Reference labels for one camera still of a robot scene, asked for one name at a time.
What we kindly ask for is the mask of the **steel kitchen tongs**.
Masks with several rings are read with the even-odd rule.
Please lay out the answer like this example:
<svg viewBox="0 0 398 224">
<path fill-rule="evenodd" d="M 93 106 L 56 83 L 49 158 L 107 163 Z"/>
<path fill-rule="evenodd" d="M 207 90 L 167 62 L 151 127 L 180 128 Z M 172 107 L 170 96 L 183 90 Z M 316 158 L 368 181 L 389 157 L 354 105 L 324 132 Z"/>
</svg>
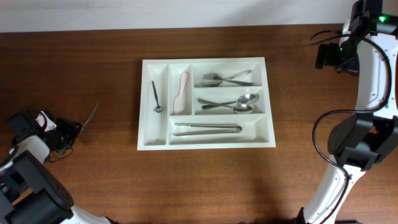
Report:
<svg viewBox="0 0 398 224">
<path fill-rule="evenodd" d="M 198 124 L 175 123 L 176 126 L 194 128 L 194 131 L 182 131 L 173 133 L 174 136 L 196 136 L 209 134 L 235 134 L 243 130 L 242 126 L 232 124 Z"/>
</svg>

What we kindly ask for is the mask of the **large steel spoon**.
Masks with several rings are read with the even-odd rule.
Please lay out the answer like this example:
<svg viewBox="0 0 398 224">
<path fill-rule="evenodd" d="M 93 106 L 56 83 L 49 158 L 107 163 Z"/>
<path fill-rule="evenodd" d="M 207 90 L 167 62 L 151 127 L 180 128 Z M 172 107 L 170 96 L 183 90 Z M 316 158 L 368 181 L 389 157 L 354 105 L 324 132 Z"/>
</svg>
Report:
<svg viewBox="0 0 398 224">
<path fill-rule="evenodd" d="M 236 114 L 249 114 L 253 112 L 253 108 L 249 105 L 240 105 L 237 104 L 235 106 L 230 106 L 230 105 L 223 105 L 221 103 L 215 103 L 212 101 L 207 101 L 207 100 L 203 100 L 201 98 L 198 98 L 197 101 L 199 103 L 203 103 L 206 105 L 211 105 L 211 106 L 222 106 L 222 107 L 226 107 L 226 108 L 231 108 Z"/>
<path fill-rule="evenodd" d="M 217 103 L 216 105 L 214 103 L 206 103 L 205 105 L 202 106 L 202 110 L 210 110 L 213 108 L 217 108 L 220 106 L 229 106 L 232 104 L 237 104 L 237 105 L 250 105 L 251 103 L 255 102 L 257 100 L 258 95 L 248 93 L 245 95 L 240 96 L 237 100 L 235 101 L 229 101 L 229 102 L 224 102 L 224 103 Z"/>
</svg>

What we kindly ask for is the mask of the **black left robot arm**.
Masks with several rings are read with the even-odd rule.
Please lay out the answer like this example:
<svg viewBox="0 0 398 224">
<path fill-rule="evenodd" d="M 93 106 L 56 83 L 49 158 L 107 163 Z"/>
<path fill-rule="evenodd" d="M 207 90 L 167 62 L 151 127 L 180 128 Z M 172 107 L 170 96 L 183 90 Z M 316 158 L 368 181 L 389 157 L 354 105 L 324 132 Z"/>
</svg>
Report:
<svg viewBox="0 0 398 224">
<path fill-rule="evenodd" d="M 15 132 L 8 157 L 1 162 L 1 223 L 106 223 L 77 207 L 68 190 L 45 168 L 51 153 L 73 148 L 83 125 L 55 119 L 47 110 L 31 110 L 7 120 Z"/>
</svg>

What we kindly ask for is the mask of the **small steel teaspoon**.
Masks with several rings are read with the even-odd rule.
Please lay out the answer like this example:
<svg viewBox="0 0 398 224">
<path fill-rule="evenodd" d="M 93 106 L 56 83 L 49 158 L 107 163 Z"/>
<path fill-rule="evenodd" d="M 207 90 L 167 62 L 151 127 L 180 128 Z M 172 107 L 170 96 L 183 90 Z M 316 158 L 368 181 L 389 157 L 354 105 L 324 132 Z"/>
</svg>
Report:
<svg viewBox="0 0 398 224">
<path fill-rule="evenodd" d="M 87 129 L 87 125 L 88 125 L 89 121 L 92 119 L 92 117 L 94 116 L 94 114 L 95 114 L 96 110 L 98 109 L 99 105 L 100 105 L 99 103 L 96 104 L 96 106 L 93 108 L 93 110 L 90 113 L 90 115 L 87 118 L 87 120 L 83 123 L 83 125 L 82 125 L 82 127 L 80 129 L 80 134 L 84 133 L 85 130 Z"/>
<path fill-rule="evenodd" d="M 156 107 L 154 108 L 154 111 L 156 113 L 161 113 L 163 111 L 163 108 L 159 105 L 159 98 L 158 98 L 157 90 L 155 87 L 155 83 L 154 83 L 154 81 L 151 81 L 151 83 L 152 83 L 152 89 L 154 92 L 154 98 L 155 98 L 155 102 L 156 102 Z"/>
</svg>

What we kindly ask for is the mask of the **pink plastic knife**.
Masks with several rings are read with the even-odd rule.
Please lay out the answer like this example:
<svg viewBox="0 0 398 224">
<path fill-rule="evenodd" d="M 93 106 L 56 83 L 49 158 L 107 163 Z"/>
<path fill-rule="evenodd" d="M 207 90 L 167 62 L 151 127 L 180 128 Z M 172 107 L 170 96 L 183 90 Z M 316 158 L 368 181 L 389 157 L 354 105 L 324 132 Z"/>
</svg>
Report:
<svg viewBox="0 0 398 224">
<path fill-rule="evenodd" d="M 183 93 L 184 93 L 185 87 L 187 85 L 188 78 L 189 78 L 189 73 L 188 72 L 183 72 L 181 74 L 178 94 L 174 98 L 174 115 L 178 115 L 181 112 L 182 101 L 183 101 Z"/>
</svg>

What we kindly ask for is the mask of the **steel fork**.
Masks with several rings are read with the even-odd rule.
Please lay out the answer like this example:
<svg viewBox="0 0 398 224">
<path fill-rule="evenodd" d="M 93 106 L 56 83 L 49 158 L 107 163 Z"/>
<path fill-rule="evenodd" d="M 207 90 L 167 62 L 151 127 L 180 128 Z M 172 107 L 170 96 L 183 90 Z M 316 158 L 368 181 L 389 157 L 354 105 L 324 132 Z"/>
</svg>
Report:
<svg viewBox="0 0 398 224">
<path fill-rule="evenodd" d="M 203 76 L 204 80 L 214 80 L 218 82 L 228 82 L 228 83 L 233 83 L 241 86 L 253 86 L 254 84 L 251 82 L 242 82 L 242 81 L 234 81 L 234 80 L 229 80 L 227 78 L 222 78 L 221 75 L 217 73 L 208 73 L 204 74 Z"/>
<path fill-rule="evenodd" d="M 234 78 L 238 78 L 238 77 L 241 77 L 241 76 L 249 75 L 251 72 L 252 72 L 252 70 L 243 70 L 242 72 L 238 72 L 238 73 L 236 73 L 234 75 L 230 75 L 230 76 L 228 76 L 226 78 L 229 79 L 229 80 L 234 80 Z M 201 87 L 219 87 L 221 84 L 222 84 L 222 82 L 218 82 L 218 81 L 214 81 L 214 80 L 203 80 L 203 82 L 197 83 L 195 85 L 195 87 L 197 87 L 197 88 L 201 88 Z"/>
</svg>

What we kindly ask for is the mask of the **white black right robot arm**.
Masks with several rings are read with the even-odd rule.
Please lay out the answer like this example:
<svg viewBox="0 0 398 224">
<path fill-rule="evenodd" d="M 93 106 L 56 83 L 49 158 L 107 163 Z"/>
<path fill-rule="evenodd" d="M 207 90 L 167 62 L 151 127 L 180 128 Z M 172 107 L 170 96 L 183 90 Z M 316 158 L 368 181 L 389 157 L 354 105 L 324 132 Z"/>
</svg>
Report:
<svg viewBox="0 0 398 224">
<path fill-rule="evenodd" d="M 359 0 L 340 30 L 309 38 L 318 47 L 315 66 L 357 75 L 356 106 L 328 137 L 328 166 L 314 197 L 295 223 L 336 223 L 354 184 L 397 147 L 397 16 L 378 0 Z"/>
</svg>

